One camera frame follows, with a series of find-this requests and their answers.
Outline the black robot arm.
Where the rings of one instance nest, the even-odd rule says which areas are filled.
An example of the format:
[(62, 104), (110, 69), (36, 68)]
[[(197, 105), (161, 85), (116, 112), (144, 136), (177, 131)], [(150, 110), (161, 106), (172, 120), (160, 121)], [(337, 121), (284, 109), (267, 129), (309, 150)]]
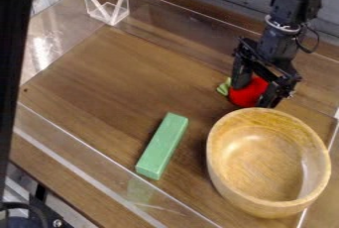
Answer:
[(271, 0), (269, 6), (260, 38), (241, 38), (233, 53), (228, 96), (241, 107), (272, 108), (291, 96), (301, 80), (292, 59), (299, 52), (313, 52), (301, 42), (321, 0)]

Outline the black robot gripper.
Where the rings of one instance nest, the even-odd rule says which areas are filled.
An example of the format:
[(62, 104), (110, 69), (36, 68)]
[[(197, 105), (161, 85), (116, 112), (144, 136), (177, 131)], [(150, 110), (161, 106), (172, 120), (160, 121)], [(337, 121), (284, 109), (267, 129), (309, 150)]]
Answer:
[(233, 53), (232, 88), (244, 88), (256, 73), (268, 82), (256, 102), (257, 107), (273, 108), (293, 91), (300, 75), (291, 61), (299, 50), (300, 37), (300, 25), (267, 25), (257, 41), (239, 37)]

